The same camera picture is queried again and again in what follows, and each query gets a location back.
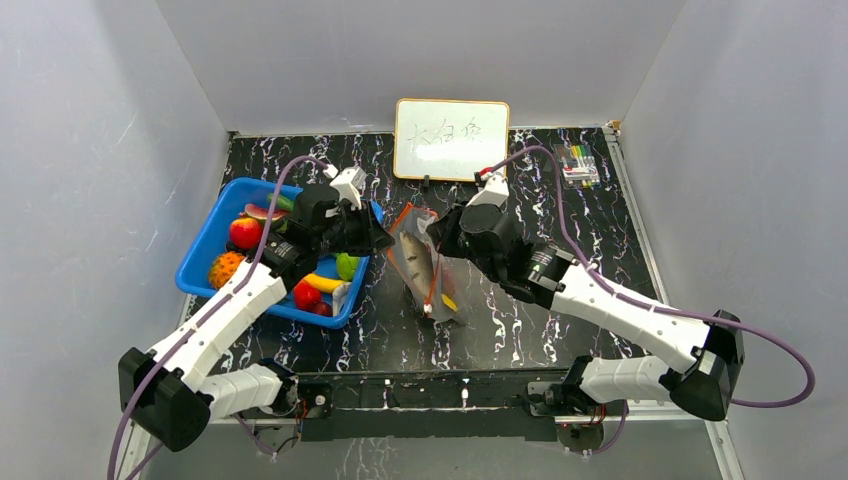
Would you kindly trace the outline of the grey toy fish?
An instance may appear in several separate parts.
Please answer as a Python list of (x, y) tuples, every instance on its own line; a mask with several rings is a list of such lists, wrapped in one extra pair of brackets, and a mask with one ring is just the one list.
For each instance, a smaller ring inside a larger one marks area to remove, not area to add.
[(407, 231), (400, 233), (400, 245), (412, 289), (427, 301), (434, 279), (430, 250), (425, 243)]

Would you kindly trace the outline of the clear orange zip bag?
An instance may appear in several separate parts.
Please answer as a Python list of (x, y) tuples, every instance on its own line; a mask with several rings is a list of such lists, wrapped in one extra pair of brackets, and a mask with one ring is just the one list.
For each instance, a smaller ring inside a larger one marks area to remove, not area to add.
[(395, 244), (388, 257), (426, 318), (465, 326), (464, 311), (454, 298), (451, 265), (427, 231), (438, 219), (435, 211), (408, 203), (389, 229)]

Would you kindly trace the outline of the green toy cucumber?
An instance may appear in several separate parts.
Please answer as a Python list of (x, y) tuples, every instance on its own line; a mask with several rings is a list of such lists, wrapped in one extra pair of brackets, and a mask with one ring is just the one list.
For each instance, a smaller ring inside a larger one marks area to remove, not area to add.
[(275, 196), (273, 193), (267, 195), (269, 204), (274, 204), (274, 211), (291, 212), (294, 208), (294, 200), (283, 194)]

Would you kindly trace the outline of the red toy apple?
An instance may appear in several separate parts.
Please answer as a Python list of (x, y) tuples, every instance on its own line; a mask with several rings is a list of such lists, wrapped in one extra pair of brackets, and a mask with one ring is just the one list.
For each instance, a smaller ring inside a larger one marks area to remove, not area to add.
[(229, 226), (230, 242), (242, 250), (255, 248), (262, 238), (263, 225), (252, 217), (240, 217)]

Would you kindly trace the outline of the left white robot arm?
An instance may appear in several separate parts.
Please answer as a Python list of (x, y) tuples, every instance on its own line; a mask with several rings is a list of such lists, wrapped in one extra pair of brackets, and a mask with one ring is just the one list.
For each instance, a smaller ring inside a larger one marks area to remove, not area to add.
[(262, 314), (282, 301), (322, 257), (368, 257), (393, 241), (372, 203), (337, 187), (310, 185), (294, 199), (282, 233), (269, 231), (233, 276), (186, 323), (146, 351), (132, 347), (118, 362), (122, 421), (135, 422), (172, 452), (194, 443), (209, 423), (265, 407), (294, 411), (294, 375), (272, 362), (213, 374), (216, 362)]

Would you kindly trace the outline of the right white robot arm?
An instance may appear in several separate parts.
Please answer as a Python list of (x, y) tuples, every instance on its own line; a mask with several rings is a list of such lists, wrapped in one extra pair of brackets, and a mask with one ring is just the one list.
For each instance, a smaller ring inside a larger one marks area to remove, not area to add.
[(720, 324), (663, 313), (663, 304), (629, 289), (611, 292), (569, 251), (526, 240), (517, 221), (491, 204), (454, 206), (426, 233), (439, 254), (465, 259), (514, 299), (575, 316), (640, 345), (647, 356), (581, 356), (558, 386), (532, 394), (542, 415), (590, 413), (618, 400), (669, 401), (709, 421), (726, 418), (743, 363), (737, 318)]

